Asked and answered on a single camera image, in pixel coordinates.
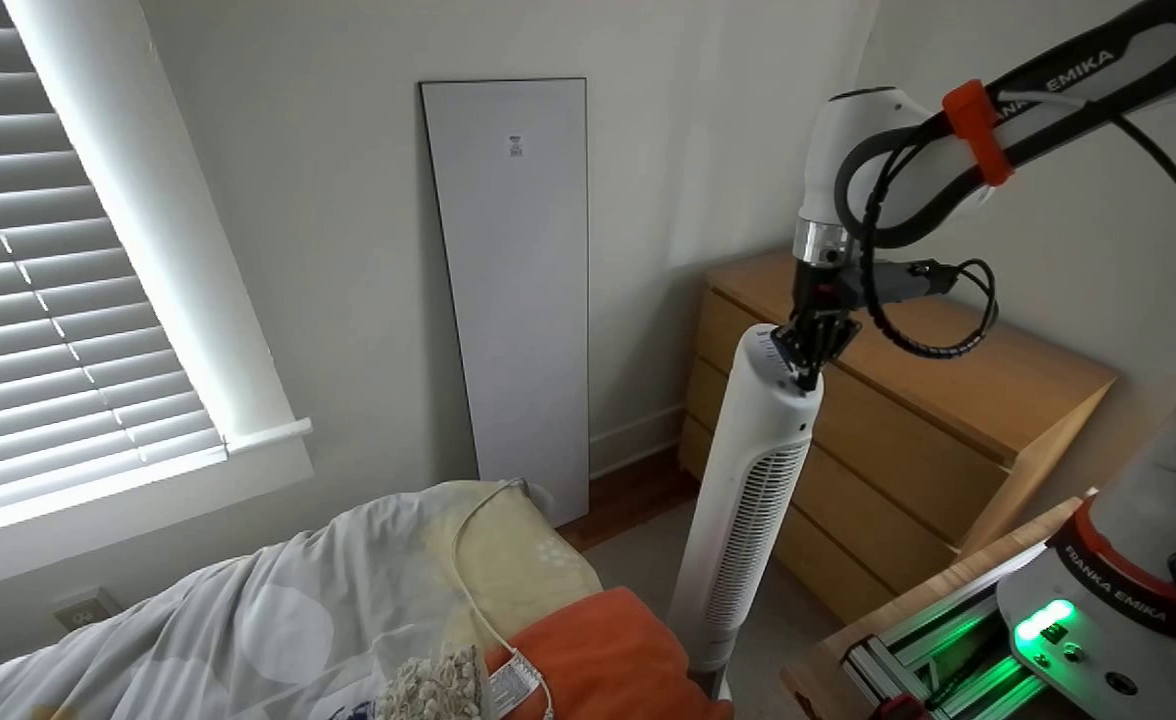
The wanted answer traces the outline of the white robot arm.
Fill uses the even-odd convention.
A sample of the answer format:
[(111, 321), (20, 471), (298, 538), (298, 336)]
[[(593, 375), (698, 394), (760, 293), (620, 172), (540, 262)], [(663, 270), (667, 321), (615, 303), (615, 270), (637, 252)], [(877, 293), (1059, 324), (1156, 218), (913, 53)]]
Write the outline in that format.
[[(824, 104), (804, 159), (804, 201), (792, 236), (792, 310), (772, 329), (786, 379), (819, 384), (861, 332), (855, 308), (906, 353), (958, 359), (1000, 315), (985, 259), (879, 262), (879, 247), (908, 247), (938, 233), (981, 188), (1006, 182), (1021, 162), (1112, 124), (1133, 134), (1176, 182), (1172, 155), (1133, 124), (1133, 110), (1176, 96), (1176, 0), (1138, 0), (1127, 12), (1050, 46), (1000, 78), (965, 78), (938, 110), (913, 109), (896, 86), (854, 86)], [(985, 315), (965, 339), (922, 345), (890, 303), (947, 293), (970, 275)]]

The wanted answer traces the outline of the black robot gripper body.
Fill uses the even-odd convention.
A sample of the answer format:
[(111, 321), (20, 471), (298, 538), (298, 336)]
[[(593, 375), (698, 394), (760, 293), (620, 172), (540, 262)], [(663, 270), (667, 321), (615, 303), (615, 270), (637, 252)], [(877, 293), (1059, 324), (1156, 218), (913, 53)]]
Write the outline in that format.
[(815, 375), (827, 359), (835, 359), (861, 332), (861, 303), (863, 295), (849, 267), (797, 262), (792, 310), (772, 329), (786, 368), (797, 364), (804, 375)]

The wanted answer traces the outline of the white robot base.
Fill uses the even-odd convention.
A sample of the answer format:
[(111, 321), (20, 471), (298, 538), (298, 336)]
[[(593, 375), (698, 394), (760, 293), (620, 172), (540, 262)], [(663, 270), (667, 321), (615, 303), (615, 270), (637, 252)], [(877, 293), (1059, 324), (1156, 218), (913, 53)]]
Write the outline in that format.
[(1013, 655), (1090, 720), (1176, 720), (1176, 407), (995, 604)]

